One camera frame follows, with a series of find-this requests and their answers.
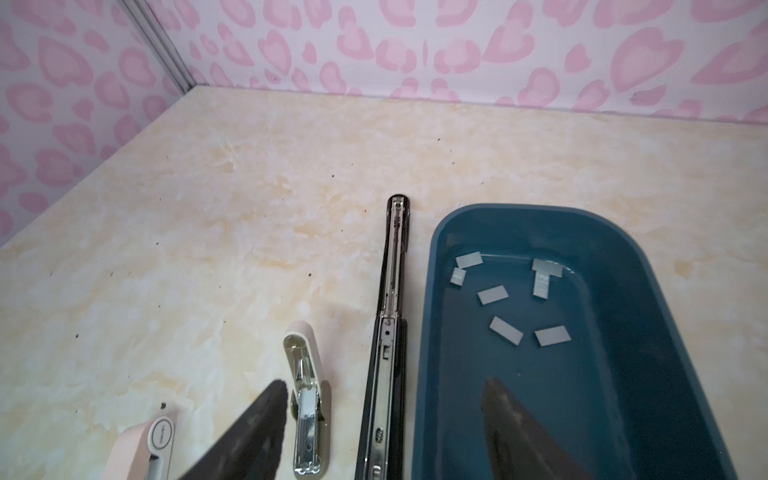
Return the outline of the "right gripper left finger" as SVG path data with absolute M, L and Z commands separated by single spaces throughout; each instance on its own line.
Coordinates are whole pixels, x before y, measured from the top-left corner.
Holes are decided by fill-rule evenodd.
M 272 381 L 181 479 L 275 479 L 287 407 L 286 383 Z

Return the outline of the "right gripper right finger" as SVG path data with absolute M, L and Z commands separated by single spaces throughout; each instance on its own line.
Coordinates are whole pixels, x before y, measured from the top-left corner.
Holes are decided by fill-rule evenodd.
M 485 381 L 481 410 L 495 479 L 591 477 L 499 379 Z

